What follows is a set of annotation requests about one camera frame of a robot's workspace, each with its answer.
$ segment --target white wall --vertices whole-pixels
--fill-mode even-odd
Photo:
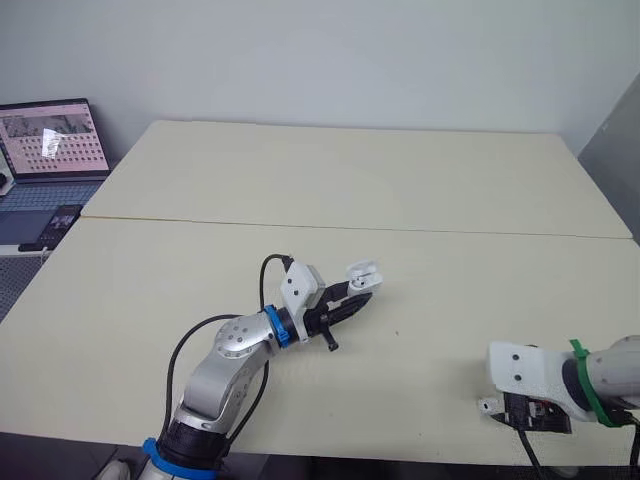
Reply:
[[[156,118],[560,132],[640,69],[640,0],[2,0],[0,102]]]

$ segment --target white table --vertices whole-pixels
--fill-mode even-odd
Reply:
[[[94,217],[630,238],[557,135],[156,122]]]
[[[640,319],[638,247],[554,135],[157,122],[84,215],[0,324],[2,431],[157,434],[175,343],[255,311],[273,252],[327,282],[377,259],[385,284],[338,351],[275,359],[239,451],[528,464],[476,410],[489,342],[598,349]],[[215,328],[185,348],[176,395]],[[627,461],[630,432],[574,430],[532,435],[541,461]]]
[[[257,270],[274,251],[328,282],[377,258],[385,285],[334,329],[336,352],[316,339],[274,360],[239,451],[526,464],[514,433],[476,410],[492,391],[488,343],[602,348],[640,318],[627,240],[81,219],[0,324],[0,430],[133,445],[156,435],[175,343],[207,316],[255,311]],[[215,329],[185,348],[176,395]],[[541,460],[628,458],[630,432],[574,430],[531,435]]]

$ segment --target green strap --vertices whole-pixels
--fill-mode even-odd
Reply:
[[[586,348],[582,348],[582,345],[580,345],[580,341],[576,339],[569,340],[569,342],[571,342],[573,353],[578,363],[578,380],[580,381],[580,386],[582,387],[582,390],[587,397],[587,401],[589,402],[591,409],[596,413],[598,422],[607,427],[621,427],[622,425],[618,425],[617,423],[611,421],[609,415],[607,415],[607,412],[600,403],[596,391],[591,385],[589,374],[587,373],[587,357],[589,356],[589,350],[587,350]]]

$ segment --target black cable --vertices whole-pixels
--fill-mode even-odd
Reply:
[[[533,448],[531,448],[531,444],[529,443],[529,439],[527,438],[527,433],[524,430],[517,430],[517,432],[518,432],[518,436],[520,437],[520,441],[522,442],[522,446],[524,447],[524,450],[527,452],[527,455],[529,457],[529,460],[531,461],[531,464],[533,465],[533,468],[536,470],[536,475],[540,480],[547,480],[546,475],[542,471],[542,466],[538,461],[538,457],[536,457],[536,454],[533,451]]]
[[[267,265],[269,264],[269,262],[276,258],[282,261],[285,271],[288,271],[289,267],[293,263],[293,258],[290,257],[289,255],[280,255],[277,253],[269,255],[263,260],[262,266],[260,267],[260,280],[259,280],[260,311],[264,310],[265,270],[267,269]],[[173,350],[173,353],[171,354],[171,359],[169,360],[169,368],[167,369],[167,389],[165,393],[164,422],[162,424],[162,431],[160,432],[160,436],[158,438],[161,438],[165,435],[165,433],[169,429],[169,424],[171,423],[171,414],[173,413],[173,372],[175,369],[176,360],[178,359],[178,354],[180,353],[180,350],[182,349],[184,344],[187,342],[189,337],[191,337],[191,335],[193,335],[195,332],[197,332],[199,329],[201,329],[205,325],[213,323],[217,320],[228,320],[228,319],[236,318],[239,316],[240,315],[236,315],[236,314],[224,314],[224,315],[216,315],[215,317],[207,318],[206,320],[203,320],[202,322],[193,326],[187,333],[184,334],[184,336],[180,339],[180,341],[176,345],[176,348]],[[267,388],[268,379],[269,379],[269,362],[267,361],[264,364],[264,368],[262,370],[262,382],[260,383],[260,388],[258,389],[256,398],[253,400],[253,403],[249,407],[249,410],[247,410],[247,413],[245,413],[244,417],[242,417],[242,420],[240,420],[240,423],[238,423],[238,426],[231,433],[231,436],[229,436],[226,439],[225,448],[221,450],[220,454],[218,455],[218,458],[216,459],[216,463],[219,463],[219,461],[222,460],[222,458],[227,455],[227,453],[229,452],[229,449],[231,448],[231,444],[238,437],[238,435],[240,435],[240,432],[242,431],[244,426],[247,424],[247,422],[251,418],[251,415],[253,414],[255,409],[258,407],[258,404],[262,399],[262,395],[264,394],[264,391]]]
[[[285,271],[289,270],[289,267],[293,263],[292,257],[290,257],[289,255],[281,255],[278,253],[272,253],[262,261],[262,266],[260,267],[260,279],[258,281],[258,294],[260,296],[260,311],[264,310],[264,274],[267,269],[267,265],[271,260],[274,260],[274,259],[279,259],[282,261]],[[220,455],[218,455],[216,463],[219,463],[220,460],[222,460],[222,458],[229,453],[231,444],[235,441],[236,438],[238,438],[238,435],[240,435],[240,432],[242,431],[244,426],[247,424],[247,422],[251,418],[251,415],[253,415],[253,412],[258,407],[260,400],[262,400],[262,395],[264,394],[264,391],[267,388],[268,380],[269,380],[269,361],[267,360],[267,362],[264,364],[264,368],[262,369],[262,382],[260,383],[260,388],[258,389],[256,398],[253,400],[253,403],[249,407],[249,410],[247,410],[247,413],[245,413],[244,417],[242,417],[242,420],[240,420],[240,423],[238,423],[238,426],[231,433],[229,438],[227,438],[225,442],[225,448],[220,452]]]
[[[281,255],[279,253],[272,253],[262,261],[262,266],[260,267],[260,280],[258,282],[258,295],[260,296],[260,311],[264,310],[264,272],[267,269],[267,265],[269,264],[269,262],[276,258],[282,260],[282,264],[284,265],[285,271],[289,270],[289,266],[293,262],[293,258],[291,258],[289,255]]]
[[[176,348],[174,348],[173,353],[171,354],[171,360],[169,360],[169,368],[167,369],[167,391],[165,393],[165,410],[164,410],[164,423],[162,424],[162,431],[160,432],[161,438],[167,433],[167,429],[169,428],[169,423],[171,422],[171,414],[173,412],[173,370],[176,366],[176,360],[178,359],[178,354],[180,350],[187,342],[189,337],[197,332],[199,329],[204,327],[205,325],[209,325],[217,320],[228,320],[230,318],[236,318],[240,315],[235,314],[225,314],[225,315],[216,315],[215,317],[207,318],[206,320],[201,321],[197,325],[194,325],[184,336],[180,339]]]
[[[633,436],[633,444],[631,445],[631,456],[629,457],[629,466],[631,467],[631,478],[640,477],[638,472],[638,456],[640,456],[640,421],[633,419],[636,427],[636,433]]]

